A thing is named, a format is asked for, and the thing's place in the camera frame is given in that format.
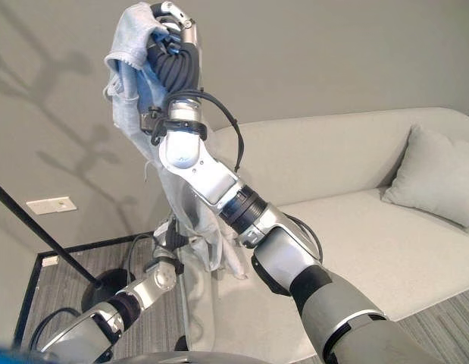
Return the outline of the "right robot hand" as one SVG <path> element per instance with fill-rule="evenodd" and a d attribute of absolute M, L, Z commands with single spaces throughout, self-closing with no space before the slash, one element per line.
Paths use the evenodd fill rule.
<path fill-rule="evenodd" d="M 201 73 L 197 23 L 171 1 L 153 4 L 151 10 L 168 28 L 165 37 L 150 36 L 147 60 L 152 70 L 169 93 L 197 88 Z"/>

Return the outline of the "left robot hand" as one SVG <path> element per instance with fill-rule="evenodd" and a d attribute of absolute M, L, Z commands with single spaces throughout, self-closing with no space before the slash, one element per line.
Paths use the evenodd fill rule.
<path fill-rule="evenodd" d="M 177 220 L 163 222 L 155 231 L 152 238 L 152 257 L 168 257 L 177 259 L 177 250 L 189 242 L 188 238 L 183 236 L 177 230 Z"/>

